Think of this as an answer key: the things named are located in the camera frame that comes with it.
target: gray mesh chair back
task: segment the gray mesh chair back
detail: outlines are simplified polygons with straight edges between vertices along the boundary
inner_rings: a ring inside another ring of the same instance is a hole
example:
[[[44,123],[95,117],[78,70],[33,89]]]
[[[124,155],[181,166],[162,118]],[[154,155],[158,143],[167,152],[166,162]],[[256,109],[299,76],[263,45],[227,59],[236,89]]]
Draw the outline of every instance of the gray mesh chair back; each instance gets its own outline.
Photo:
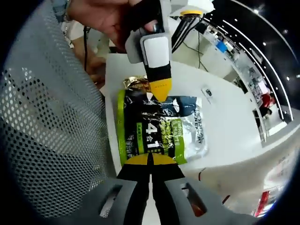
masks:
[[[68,215],[115,176],[103,96],[66,43],[49,0],[20,31],[0,77],[1,151],[42,217]]]

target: ceiling light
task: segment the ceiling light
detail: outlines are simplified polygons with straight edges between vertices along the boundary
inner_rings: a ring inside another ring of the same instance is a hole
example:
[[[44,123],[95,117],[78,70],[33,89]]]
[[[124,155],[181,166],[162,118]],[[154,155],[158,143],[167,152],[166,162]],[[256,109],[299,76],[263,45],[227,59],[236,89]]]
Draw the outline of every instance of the ceiling light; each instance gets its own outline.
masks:
[[[294,117],[293,117],[293,112],[292,112],[292,108],[291,108],[291,104],[290,104],[290,101],[289,101],[289,98],[287,96],[287,93],[285,91],[285,88],[282,84],[282,81],[280,80],[279,78],[279,75],[278,73],[276,72],[275,68],[272,66],[272,64],[270,63],[270,61],[268,60],[268,58],[263,54],[263,52],[253,43],[253,41],[251,41],[244,33],[242,33],[239,29],[237,29],[236,27],[234,27],[233,25],[231,25],[229,22],[223,20],[223,22],[225,22],[226,24],[228,24],[230,27],[232,27],[233,29],[235,29],[237,32],[239,32],[245,39],[247,39],[256,49],[257,51],[262,55],[262,57],[264,58],[264,60],[268,63],[269,67],[272,69],[273,73],[275,74],[276,78],[278,79],[278,82],[282,88],[282,91],[283,91],[283,94],[285,96],[285,99],[286,99],[286,103],[287,103],[287,106],[289,108],[289,114],[291,116],[291,120],[293,121],[294,120]]]
[[[260,70],[261,70],[261,72],[262,72],[264,78],[267,79],[267,81],[268,81],[268,83],[269,83],[269,86],[271,87],[271,90],[272,90],[271,93],[274,93],[274,96],[275,96],[275,99],[276,99],[276,101],[277,101],[277,104],[278,104],[278,106],[280,107],[280,115],[281,115],[281,118],[283,119],[284,117],[283,117],[283,114],[282,114],[281,105],[280,105],[279,100],[278,100],[278,98],[277,98],[277,95],[276,95],[276,93],[275,93],[275,91],[274,91],[273,85],[271,84],[271,81],[269,80],[268,76],[266,75],[266,73],[265,73],[265,71],[263,70],[263,68],[261,67],[261,65],[257,62],[256,58],[255,58],[255,57],[247,50],[247,48],[246,48],[245,46],[243,46],[241,43],[239,43],[239,44],[240,44],[240,46],[244,49],[244,52],[247,52],[248,55],[253,59],[253,61],[256,62],[257,66],[258,66],[258,68],[260,68]]]
[[[222,27],[217,26],[219,29],[221,29],[222,31],[224,31],[226,34],[228,34],[228,32],[226,30],[224,30]]]

